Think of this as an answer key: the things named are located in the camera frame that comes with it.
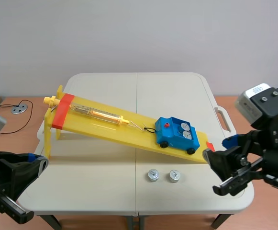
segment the wooden table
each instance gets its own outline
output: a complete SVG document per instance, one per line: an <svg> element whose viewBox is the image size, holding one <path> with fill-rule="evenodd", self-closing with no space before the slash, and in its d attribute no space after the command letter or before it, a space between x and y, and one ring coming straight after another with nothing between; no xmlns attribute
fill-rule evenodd
<svg viewBox="0 0 278 230"><path fill-rule="evenodd" d="M23 98L7 98L3 104L17 104ZM33 102L33 115L25 129L14 134L0 135L0 150L15 153L34 152L39 140L36 132L43 120L47 106L43 104L43 98L25 98ZM216 97L218 105L224 107L234 123L238 133L246 133L251 127L241 114L234 108L235 96ZM3 132L15 131L22 127L30 114L30 106L27 112L20 115L11 114L10 108L0 108L0 115L7 119L7 125ZM252 205L245 211L230 217L221 230L241 230L244 228L275 230L278 229L278 190L270 187L263 181L254 181L255 198ZM213 222L215 215L161 215L146 218L145 229L162 230L172 229L199 229L209 230L210 223ZM58 216L64 229L94 229L94 230L121 230L126 229L125 220L118 216ZM24 229L43 229L51 228L39 217L25 225L18 225L7 215L0 214L0 230L24 230Z"/></svg>

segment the table leg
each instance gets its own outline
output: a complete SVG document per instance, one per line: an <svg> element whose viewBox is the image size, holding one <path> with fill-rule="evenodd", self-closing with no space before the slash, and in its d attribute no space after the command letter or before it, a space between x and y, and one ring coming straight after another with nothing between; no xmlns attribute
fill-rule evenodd
<svg viewBox="0 0 278 230"><path fill-rule="evenodd" d="M145 216L139 216L139 230L144 230Z"/></svg>
<svg viewBox="0 0 278 230"><path fill-rule="evenodd" d="M40 215L40 217L49 224L54 230L61 230L62 227L54 215Z"/></svg>
<svg viewBox="0 0 278 230"><path fill-rule="evenodd" d="M231 216L231 214L219 214L214 222L211 224L211 227L214 229L217 229L219 226L221 226L221 224L223 224L229 217Z"/></svg>
<svg viewBox="0 0 278 230"><path fill-rule="evenodd" d="M127 220L127 229L134 230L135 222L133 221L133 216L125 216Z"/></svg>

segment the white wall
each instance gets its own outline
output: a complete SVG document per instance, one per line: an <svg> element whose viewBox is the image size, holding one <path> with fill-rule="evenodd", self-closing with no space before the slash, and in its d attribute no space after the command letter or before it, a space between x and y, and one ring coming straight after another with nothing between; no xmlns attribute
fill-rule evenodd
<svg viewBox="0 0 278 230"><path fill-rule="evenodd" d="M214 94L278 86L278 0L0 0L0 95L82 72L197 72Z"/></svg>

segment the white table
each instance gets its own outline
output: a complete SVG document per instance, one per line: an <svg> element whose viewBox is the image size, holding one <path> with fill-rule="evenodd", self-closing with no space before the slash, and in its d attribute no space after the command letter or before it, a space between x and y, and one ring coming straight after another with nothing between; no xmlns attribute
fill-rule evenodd
<svg viewBox="0 0 278 230"><path fill-rule="evenodd" d="M216 150L235 134L226 111L217 106L206 80L194 73L78 74L64 92L146 116L175 116L205 132ZM230 128L222 129L216 111ZM43 126L38 132L42 140ZM35 154L43 151L40 141ZM155 183L146 173L155 168ZM181 179L173 184L167 173L176 169ZM46 171L19 198L37 215L104 214L234 214L250 205L253 186L237 196L218 196L212 186L220 179L207 164L197 164L146 150L64 132L52 139L52 158Z"/></svg>

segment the blue toy car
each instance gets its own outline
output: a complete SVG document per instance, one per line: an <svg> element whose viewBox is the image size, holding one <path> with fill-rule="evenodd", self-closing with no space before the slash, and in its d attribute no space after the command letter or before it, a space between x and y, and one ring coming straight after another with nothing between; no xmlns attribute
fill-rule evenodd
<svg viewBox="0 0 278 230"><path fill-rule="evenodd" d="M161 117L156 121L155 127L157 143L162 148L170 146L192 155L200 147L195 128L187 121Z"/></svg>

